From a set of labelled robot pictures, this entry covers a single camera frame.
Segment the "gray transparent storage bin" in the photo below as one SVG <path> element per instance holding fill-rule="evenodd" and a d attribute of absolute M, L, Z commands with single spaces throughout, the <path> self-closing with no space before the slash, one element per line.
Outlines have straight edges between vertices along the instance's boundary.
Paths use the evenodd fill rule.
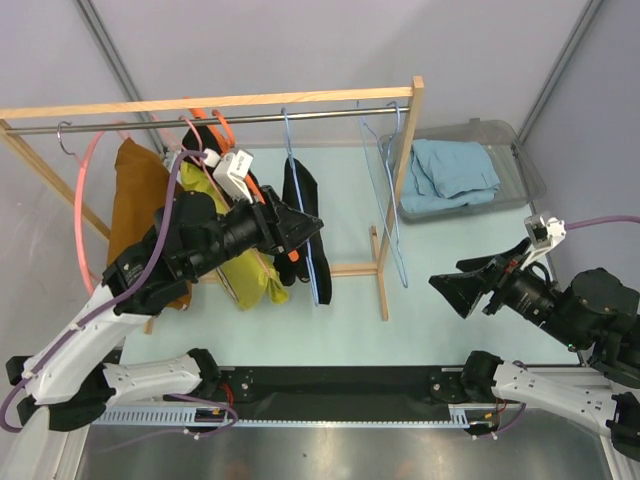
<path fill-rule="evenodd" d="M 547 187 L 531 163 L 524 146 L 517 140 L 516 132 L 506 122 L 473 119 L 463 125 L 416 130 L 414 139 L 418 138 L 480 143 L 491 157 L 493 167 L 500 178 L 500 189 L 492 202 L 465 205 L 437 212 L 410 213 L 402 207 L 400 202 L 398 215 L 405 222 L 440 220 L 458 215 L 475 215 L 518 208 L 542 197 L 547 192 Z M 384 137 L 383 144 L 386 144 L 388 139 L 388 135 Z"/>

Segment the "wooden beam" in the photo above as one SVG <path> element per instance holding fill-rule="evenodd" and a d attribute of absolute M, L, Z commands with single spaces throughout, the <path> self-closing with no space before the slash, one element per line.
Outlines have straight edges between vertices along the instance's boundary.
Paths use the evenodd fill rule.
<path fill-rule="evenodd" d="M 378 273 L 378 264 L 375 262 L 343 263 L 332 265 L 330 268 L 332 277 L 358 277 Z M 200 277 L 200 283 L 220 283 L 220 279 L 215 272 L 211 272 Z"/>
<path fill-rule="evenodd" d="M 271 93 L 261 95 L 233 95 L 226 97 L 180 98 L 143 102 L 95 103 L 58 107 L 28 107 L 0 109 L 0 118 L 34 118 L 105 113 L 153 112 L 188 110 L 190 108 L 221 108 L 246 105 L 282 105 L 286 103 L 335 102 L 344 100 L 372 100 L 403 98 L 415 95 L 415 88 L 360 88 L 355 90 L 323 90 L 317 92 Z"/>
<path fill-rule="evenodd" d="M 371 227 L 371 249 L 373 250 L 373 257 L 376 259 L 376 264 L 379 265 L 380 247 L 378 244 L 378 231 L 376 227 Z M 384 272 L 380 269 L 376 270 L 376 278 L 378 280 L 378 294 L 380 296 L 380 311 L 382 313 L 382 321 L 389 320 L 389 305 L 387 303 L 387 291 L 384 288 Z"/>
<path fill-rule="evenodd" d="M 62 197 L 65 202 L 73 208 L 74 191 L 60 178 L 60 176 L 45 162 L 31 146 L 25 142 L 19 136 L 7 135 L 6 129 L 11 126 L 0 119 L 0 139 L 18 156 L 24 163 L 31 168 L 36 175 L 38 175 L 42 181 L 49 186 L 53 191 Z M 82 206 L 82 216 L 84 221 L 89 224 L 96 232 L 102 235 L 105 239 L 109 239 L 111 231 L 109 227 L 100 220 L 100 217 L 95 214 L 87 205 Z"/>
<path fill-rule="evenodd" d="M 424 82 L 422 77 L 413 77 L 413 96 L 409 100 L 409 113 L 404 119 L 404 128 L 402 130 L 402 138 L 400 140 L 400 153 L 396 158 L 395 168 L 393 170 L 393 188 L 395 191 L 395 198 L 389 200 L 389 207 L 387 208 L 387 228 L 389 232 L 393 232 L 393 225 L 395 218 L 393 210 L 400 203 L 402 196 L 402 187 L 404 186 L 404 179 L 407 175 L 407 169 L 409 167 L 409 156 L 411 154 L 411 144 L 413 143 L 413 135 L 416 131 L 416 125 L 418 118 L 420 117 L 420 109 L 422 108 L 422 102 L 424 101 Z M 380 257 L 378 261 L 378 270 L 384 271 L 384 266 L 389 255 L 389 237 L 382 235 L 382 244 L 380 246 Z"/>

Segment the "blue hanger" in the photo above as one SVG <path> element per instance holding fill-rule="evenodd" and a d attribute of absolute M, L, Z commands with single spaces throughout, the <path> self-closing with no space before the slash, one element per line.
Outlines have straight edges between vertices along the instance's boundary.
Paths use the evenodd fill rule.
<path fill-rule="evenodd" d="M 300 193 L 300 184 L 298 183 L 298 172 L 296 171 L 296 162 L 293 159 L 293 151 L 291 149 L 291 129 L 289 127 L 289 116 L 287 115 L 287 109 L 282 107 L 280 111 L 284 117 L 285 126 L 285 147 L 287 149 L 287 160 L 293 171 L 293 183 L 296 186 L 296 195 L 298 196 L 298 205 L 300 211 L 304 213 L 304 205 L 302 204 L 302 194 Z M 318 283 L 316 282 L 316 271 L 313 268 L 313 262 L 311 261 L 311 242 L 307 240 L 307 270 L 309 271 L 309 277 L 311 278 L 311 292 L 313 293 L 313 303 L 317 307 L 320 304 L 320 297 L 318 295 Z"/>
<path fill-rule="evenodd" d="M 391 233 L 389 232 L 389 228 L 387 227 L 387 222 L 386 219 L 384 217 L 384 210 L 382 208 L 382 203 L 380 203 L 380 197 L 378 196 L 378 192 L 376 190 L 375 187 L 375 183 L 373 180 L 373 171 L 371 169 L 371 160 L 369 159 L 369 149 L 367 148 L 367 144 L 365 141 L 365 134 L 364 134 L 364 130 L 362 127 L 365 127 L 367 130 L 369 130 L 369 132 L 371 132 L 371 134 L 373 135 L 373 137 L 376 139 L 376 145 L 378 147 L 378 153 L 380 154 L 380 157 L 382 158 L 382 165 L 384 167 L 386 176 L 387 176 L 387 182 L 389 184 L 389 190 L 391 191 L 391 198 L 396 198 L 396 192 L 395 192 L 395 188 L 393 186 L 393 175 L 391 174 L 391 166 L 389 164 L 389 159 L 391 158 L 391 153 L 393 151 L 393 142 L 396 138 L 396 136 L 398 135 L 398 133 L 400 132 L 400 107 L 398 107 L 397 102 L 391 102 L 387 104 L 388 107 L 390 106 L 394 106 L 396 109 L 396 129 L 394 130 L 393 134 L 389 137 L 389 141 L 387 143 L 387 148 L 384 148 L 382 146 L 382 143 L 380 142 L 380 138 L 378 137 L 378 135 L 376 135 L 376 132 L 373 131 L 373 129 L 367 124 L 367 122 L 365 121 L 364 117 L 360 117 L 360 137 L 362 138 L 362 147 L 364 148 L 364 156 L 365 159 L 367 161 L 367 170 L 369 170 L 369 176 L 371 177 L 371 184 L 373 185 L 373 192 L 376 196 L 376 202 L 378 203 L 378 209 L 380 210 L 380 216 L 382 217 L 382 225 L 384 226 L 384 233 L 383 235 L 386 235 L 389 238 L 389 242 L 391 242 Z M 395 205 L 395 202 L 393 204 L 393 218 L 395 220 L 395 224 L 396 224 L 396 228 L 395 228 L 395 232 L 396 232 L 396 239 L 395 239 L 395 244 L 396 244 L 396 249 L 394 251 L 393 248 L 391 248 L 391 254 L 393 255 L 393 259 L 395 261 L 396 264 L 396 268 L 398 269 L 398 275 L 400 276 L 400 282 L 402 283 L 402 286 L 404 288 L 408 288 L 409 287 L 409 278 L 407 277 L 407 269 L 405 267 L 404 264 L 404 258 L 402 256 L 402 251 L 400 249 L 400 224 L 398 223 L 398 208 Z"/>

